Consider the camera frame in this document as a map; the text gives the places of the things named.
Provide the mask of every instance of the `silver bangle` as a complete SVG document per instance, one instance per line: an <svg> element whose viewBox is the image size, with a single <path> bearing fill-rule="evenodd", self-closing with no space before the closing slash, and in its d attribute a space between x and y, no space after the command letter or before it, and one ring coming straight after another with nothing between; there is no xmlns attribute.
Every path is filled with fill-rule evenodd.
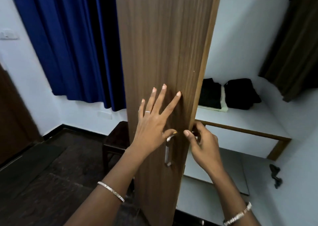
<svg viewBox="0 0 318 226"><path fill-rule="evenodd" d="M120 196L115 190L113 190L111 187L109 187L108 185L106 185L103 182L98 182L98 184L102 185L103 187L107 188L109 191L111 191L113 194L116 195L116 197L118 197L122 202L125 202L125 200L122 198L122 196Z"/></svg>
<svg viewBox="0 0 318 226"><path fill-rule="evenodd" d="M223 224L225 226L231 225L232 223L234 223L235 221L239 220L240 218L242 218L248 211L250 211L252 208L252 204L250 202L248 202L248 205L246 207L246 209L243 212L238 213L235 217L231 218L229 221L225 220L223 221Z"/></svg>

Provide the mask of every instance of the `brown door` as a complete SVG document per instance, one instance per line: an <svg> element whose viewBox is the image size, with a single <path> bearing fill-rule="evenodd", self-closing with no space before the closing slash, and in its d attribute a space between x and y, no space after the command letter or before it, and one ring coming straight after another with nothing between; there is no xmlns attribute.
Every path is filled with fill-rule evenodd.
<svg viewBox="0 0 318 226"><path fill-rule="evenodd" d="M137 127L142 98L153 87L168 87L163 107L177 93L182 98L167 121L179 134L172 146L172 165L164 164L165 146L142 164L135 188L152 226L173 222L191 129L219 0L116 0L130 140Z"/></svg>
<svg viewBox="0 0 318 226"><path fill-rule="evenodd" d="M0 164L41 140L14 84L0 65Z"/></svg>

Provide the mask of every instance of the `person's left hand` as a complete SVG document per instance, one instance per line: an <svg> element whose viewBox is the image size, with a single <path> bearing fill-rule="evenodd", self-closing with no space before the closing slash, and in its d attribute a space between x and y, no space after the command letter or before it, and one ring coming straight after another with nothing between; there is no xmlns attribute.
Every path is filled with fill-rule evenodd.
<svg viewBox="0 0 318 226"><path fill-rule="evenodd" d="M157 89L153 88L145 114L144 99L142 99L139 107L137 130L131 145L143 152L145 157L156 150L170 135L177 133L174 129L163 132L163 128L167 122L167 118L180 100L181 92L179 91L165 110L159 114L166 91L167 86L163 84L161 92L155 102Z"/></svg>

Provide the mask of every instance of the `floor mat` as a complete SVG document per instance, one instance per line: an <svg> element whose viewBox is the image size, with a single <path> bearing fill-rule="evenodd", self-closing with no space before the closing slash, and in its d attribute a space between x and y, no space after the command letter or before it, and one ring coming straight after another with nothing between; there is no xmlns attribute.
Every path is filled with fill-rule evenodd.
<svg viewBox="0 0 318 226"><path fill-rule="evenodd" d="M13 199L19 195L64 148L38 144L0 171L0 199Z"/></svg>

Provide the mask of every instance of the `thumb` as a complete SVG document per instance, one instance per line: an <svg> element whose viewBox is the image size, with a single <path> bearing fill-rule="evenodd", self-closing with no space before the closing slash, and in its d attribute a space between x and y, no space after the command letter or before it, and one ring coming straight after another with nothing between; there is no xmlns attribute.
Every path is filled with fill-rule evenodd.
<svg viewBox="0 0 318 226"><path fill-rule="evenodd" d="M184 130L183 133L184 133L185 137L189 140L192 149L199 148L196 137L193 135L192 132L190 132L189 130Z"/></svg>
<svg viewBox="0 0 318 226"><path fill-rule="evenodd" d="M168 129L163 133L162 137L166 140L169 136L176 134L176 133L177 133L177 131L175 129Z"/></svg>

